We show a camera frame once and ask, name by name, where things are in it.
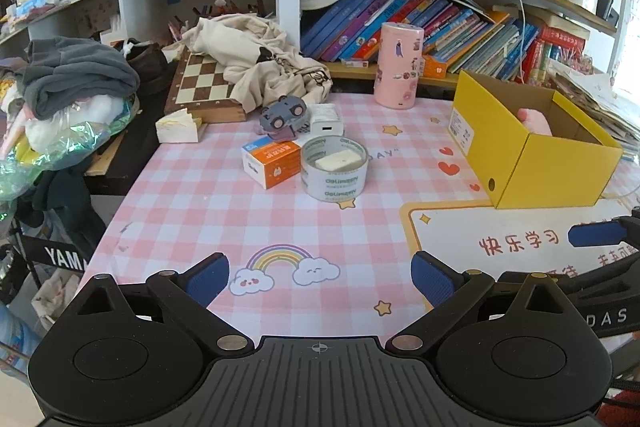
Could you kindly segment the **pink plush pig toy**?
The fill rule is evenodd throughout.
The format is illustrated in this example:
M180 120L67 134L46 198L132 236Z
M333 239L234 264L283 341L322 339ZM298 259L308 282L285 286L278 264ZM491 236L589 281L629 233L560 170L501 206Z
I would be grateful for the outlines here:
M548 120L539 110L520 108L516 112L516 117L529 133L552 136Z

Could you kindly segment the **orange white usmile box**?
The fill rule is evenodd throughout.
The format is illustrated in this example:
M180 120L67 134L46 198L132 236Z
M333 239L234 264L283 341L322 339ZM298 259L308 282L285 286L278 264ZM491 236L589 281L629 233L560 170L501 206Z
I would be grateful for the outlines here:
M294 142L276 142L264 135L242 147L243 169L269 190L300 173L301 150Z

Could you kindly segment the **clear tape roll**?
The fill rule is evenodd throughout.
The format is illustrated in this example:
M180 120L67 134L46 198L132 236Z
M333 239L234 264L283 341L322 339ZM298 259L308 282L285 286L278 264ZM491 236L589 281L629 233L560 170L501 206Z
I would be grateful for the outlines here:
M327 135L307 141L300 151L303 189L320 202L347 202L366 185L369 153L344 136Z

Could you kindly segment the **white power adapter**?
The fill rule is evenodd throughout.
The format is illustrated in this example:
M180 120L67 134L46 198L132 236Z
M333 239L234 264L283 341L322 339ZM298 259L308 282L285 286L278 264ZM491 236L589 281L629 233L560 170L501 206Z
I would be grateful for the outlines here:
M311 136L344 134L344 124L334 104L312 104L308 106L309 133Z

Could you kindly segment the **yellow cardboard box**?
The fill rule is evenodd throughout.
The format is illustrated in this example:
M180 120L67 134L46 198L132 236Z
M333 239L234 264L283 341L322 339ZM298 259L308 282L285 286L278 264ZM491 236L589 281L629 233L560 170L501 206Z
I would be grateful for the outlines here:
M516 117L539 110L552 136ZM449 133L498 209L589 207L612 179L623 150L560 92L462 72Z

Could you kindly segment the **stack of papers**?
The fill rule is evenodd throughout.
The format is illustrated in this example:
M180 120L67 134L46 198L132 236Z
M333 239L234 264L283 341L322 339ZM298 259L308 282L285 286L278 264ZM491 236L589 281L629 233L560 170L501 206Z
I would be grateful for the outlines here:
M639 106L617 95L608 75L584 75L553 62L547 81L612 135L624 159L639 164Z

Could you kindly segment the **pink checkered table mat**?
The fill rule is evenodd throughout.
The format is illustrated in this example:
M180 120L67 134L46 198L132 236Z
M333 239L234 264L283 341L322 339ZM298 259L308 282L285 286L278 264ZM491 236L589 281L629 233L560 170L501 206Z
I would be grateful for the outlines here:
M448 131L451 106L379 106L334 96L346 134L370 155L366 186L337 204L298 178L263 188L245 173L254 126L214 124L200 142L163 145L145 166L96 248L89 274L122 284L183 271L220 251L230 279L212 310L253 339L265 335L387 338L427 308L410 277L416 251L458 271L576 275L627 257L627 246L573 248L568 229L626 215L639 169L622 161L587 208L492 208Z

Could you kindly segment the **white wedge block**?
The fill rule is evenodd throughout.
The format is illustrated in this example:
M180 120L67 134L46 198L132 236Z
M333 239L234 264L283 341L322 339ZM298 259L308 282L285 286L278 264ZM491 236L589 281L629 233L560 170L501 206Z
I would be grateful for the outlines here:
M176 110L155 123L160 144L198 143L206 127L201 117L194 117L186 108Z

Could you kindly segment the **iridescent plastic wrap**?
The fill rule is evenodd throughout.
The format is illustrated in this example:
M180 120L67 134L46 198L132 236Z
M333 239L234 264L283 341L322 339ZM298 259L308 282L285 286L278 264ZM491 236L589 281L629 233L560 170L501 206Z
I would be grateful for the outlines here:
M73 167L124 131L138 113L138 98L96 95L40 120L24 105L1 137L1 199L12 202L46 171Z

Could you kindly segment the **wooden chessboard box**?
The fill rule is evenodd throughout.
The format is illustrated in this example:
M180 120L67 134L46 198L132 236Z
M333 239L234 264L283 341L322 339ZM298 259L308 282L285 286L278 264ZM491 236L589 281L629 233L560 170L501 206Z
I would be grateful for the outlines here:
M184 49L172 80L164 114L185 109L204 124L227 124L246 119L242 105L231 98L232 84L224 80L224 66L208 54Z

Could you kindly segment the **small orange box on shelf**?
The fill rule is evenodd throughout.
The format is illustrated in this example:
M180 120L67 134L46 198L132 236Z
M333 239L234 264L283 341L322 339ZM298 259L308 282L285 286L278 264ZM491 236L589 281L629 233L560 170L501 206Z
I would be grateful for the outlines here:
M448 67L447 62L439 61L431 55L424 55L422 76L438 80L445 79Z

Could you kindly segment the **beige cloth bag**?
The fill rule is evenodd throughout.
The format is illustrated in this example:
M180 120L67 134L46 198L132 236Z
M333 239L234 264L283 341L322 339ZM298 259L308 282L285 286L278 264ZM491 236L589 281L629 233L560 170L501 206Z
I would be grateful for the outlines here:
M250 14L202 18L182 36L196 54L207 54L222 66L232 86L231 98L245 113L268 106L282 95L306 104L326 101L332 88L329 69L303 56L272 20Z

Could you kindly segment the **pink cylindrical container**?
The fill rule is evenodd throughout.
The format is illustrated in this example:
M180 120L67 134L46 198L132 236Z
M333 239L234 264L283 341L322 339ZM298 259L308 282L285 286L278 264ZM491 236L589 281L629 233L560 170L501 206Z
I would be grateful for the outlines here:
M384 23L374 82L375 102L391 109L409 109L416 101L421 74L424 30L402 23Z

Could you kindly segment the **grey folded blanket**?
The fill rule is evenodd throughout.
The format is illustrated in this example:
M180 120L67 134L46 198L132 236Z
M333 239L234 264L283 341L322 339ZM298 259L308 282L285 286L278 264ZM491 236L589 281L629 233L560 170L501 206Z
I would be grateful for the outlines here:
M111 46L92 39L35 39L17 90L34 116L51 118L70 104L97 95L128 98L140 86L137 72Z

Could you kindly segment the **row of books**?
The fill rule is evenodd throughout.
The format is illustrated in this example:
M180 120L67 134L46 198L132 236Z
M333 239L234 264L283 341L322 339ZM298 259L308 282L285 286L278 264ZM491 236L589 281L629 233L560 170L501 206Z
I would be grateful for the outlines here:
M502 81L541 82L547 60L576 65L584 28L531 6L472 0L303 0L303 54L320 62L368 67L378 62L384 23L424 30L424 55L447 62L447 76L475 72Z

